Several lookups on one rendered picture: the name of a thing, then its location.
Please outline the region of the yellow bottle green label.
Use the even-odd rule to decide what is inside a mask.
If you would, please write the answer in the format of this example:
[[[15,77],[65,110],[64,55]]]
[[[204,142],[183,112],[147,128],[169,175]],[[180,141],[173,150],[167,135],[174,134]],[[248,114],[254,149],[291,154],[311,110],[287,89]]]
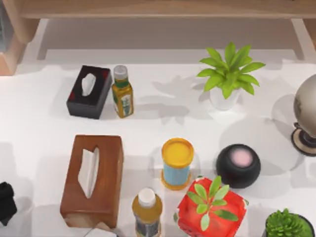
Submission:
[[[116,65],[113,76],[112,94],[115,111],[120,118],[125,118],[134,113],[133,88],[128,80],[127,67]]]

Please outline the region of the yellow and blue can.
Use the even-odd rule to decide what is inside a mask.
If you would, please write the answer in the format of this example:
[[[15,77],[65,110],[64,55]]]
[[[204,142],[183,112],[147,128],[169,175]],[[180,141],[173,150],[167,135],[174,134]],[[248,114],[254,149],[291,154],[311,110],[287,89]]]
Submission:
[[[190,165],[194,158],[192,144],[183,138],[171,138],[161,149],[161,181],[170,190],[182,190],[190,182]]]

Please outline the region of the black tissue box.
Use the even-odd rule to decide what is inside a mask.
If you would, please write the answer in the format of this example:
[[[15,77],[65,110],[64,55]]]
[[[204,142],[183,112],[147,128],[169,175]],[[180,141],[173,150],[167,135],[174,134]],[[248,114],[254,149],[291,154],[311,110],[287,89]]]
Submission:
[[[69,114],[99,119],[111,85],[110,69],[83,65],[67,100]]]

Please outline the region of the green plant white pot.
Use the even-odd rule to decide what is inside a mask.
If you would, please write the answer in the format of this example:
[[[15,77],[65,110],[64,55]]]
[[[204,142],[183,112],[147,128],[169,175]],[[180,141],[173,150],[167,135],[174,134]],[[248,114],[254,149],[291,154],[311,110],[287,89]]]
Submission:
[[[214,108],[227,111],[236,103],[242,90],[254,95],[254,85],[259,86],[257,79],[250,73],[261,69],[266,64],[254,62],[249,56],[251,46],[246,45],[236,50],[233,42],[225,47],[224,57],[212,47],[207,47],[208,57],[200,60],[210,68],[200,71],[199,78],[207,77],[204,91],[209,92]]]

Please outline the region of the brown wooden tissue box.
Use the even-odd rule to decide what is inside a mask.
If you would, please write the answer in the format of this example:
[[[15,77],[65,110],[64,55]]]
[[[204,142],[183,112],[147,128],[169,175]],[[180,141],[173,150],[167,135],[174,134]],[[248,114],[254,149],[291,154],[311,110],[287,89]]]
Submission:
[[[76,135],[60,205],[69,227],[116,227],[122,167],[119,136]]]

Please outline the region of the black round speaker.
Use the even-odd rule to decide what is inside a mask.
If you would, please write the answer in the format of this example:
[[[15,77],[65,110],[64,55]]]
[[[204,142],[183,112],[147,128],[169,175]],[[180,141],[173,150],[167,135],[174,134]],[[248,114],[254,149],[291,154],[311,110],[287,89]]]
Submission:
[[[217,175],[222,183],[233,189],[244,189],[252,185],[259,177],[261,162],[257,153],[244,144],[232,144],[225,147],[216,161]]]

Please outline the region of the yellow bottle white cap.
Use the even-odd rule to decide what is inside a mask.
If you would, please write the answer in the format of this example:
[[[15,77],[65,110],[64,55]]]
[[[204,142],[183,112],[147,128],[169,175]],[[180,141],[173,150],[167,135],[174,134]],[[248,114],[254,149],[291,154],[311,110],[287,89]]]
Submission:
[[[151,188],[143,188],[134,198],[132,211],[135,216],[137,237],[161,237],[161,198]]]

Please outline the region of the plant in red pot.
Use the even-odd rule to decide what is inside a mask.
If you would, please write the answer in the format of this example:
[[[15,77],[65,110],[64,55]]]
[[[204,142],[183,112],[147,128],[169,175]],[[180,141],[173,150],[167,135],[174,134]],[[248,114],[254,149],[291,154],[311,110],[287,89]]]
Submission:
[[[178,228],[190,237],[235,237],[249,202],[214,181],[198,176],[173,215]]]

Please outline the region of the wooden shelf unit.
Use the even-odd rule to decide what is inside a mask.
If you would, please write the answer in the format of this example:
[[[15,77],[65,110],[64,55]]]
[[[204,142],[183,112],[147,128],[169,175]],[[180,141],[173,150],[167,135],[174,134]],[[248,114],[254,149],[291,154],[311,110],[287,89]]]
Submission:
[[[0,0],[13,26],[0,50],[0,76],[15,73],[42,18],[240,17],[302,18],[316,48],[316,0]]]

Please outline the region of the grey globe on stand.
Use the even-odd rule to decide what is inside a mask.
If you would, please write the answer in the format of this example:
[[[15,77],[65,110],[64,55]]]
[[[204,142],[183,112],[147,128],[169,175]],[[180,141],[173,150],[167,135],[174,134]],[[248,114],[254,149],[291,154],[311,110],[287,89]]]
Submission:
[[[298,88],[293,109],[297,121],[291,134],[292,144],[300,153],[316,157],[316,74]]]

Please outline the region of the green plant black pot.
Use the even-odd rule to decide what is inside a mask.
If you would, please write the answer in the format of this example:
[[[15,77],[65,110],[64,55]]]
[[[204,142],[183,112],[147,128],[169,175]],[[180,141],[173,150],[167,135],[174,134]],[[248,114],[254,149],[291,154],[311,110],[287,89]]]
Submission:
[[[316,233],[308,219],[285,208],[267,217],[262,237],[316,237]]]

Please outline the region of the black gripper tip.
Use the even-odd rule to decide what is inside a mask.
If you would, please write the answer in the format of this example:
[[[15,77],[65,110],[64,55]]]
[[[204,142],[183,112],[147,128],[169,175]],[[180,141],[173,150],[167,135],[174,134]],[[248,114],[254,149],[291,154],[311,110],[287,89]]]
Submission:
[[[7,182],[0,183],[0,223],[7,226],[16,212],[17,207],[12,186]]]

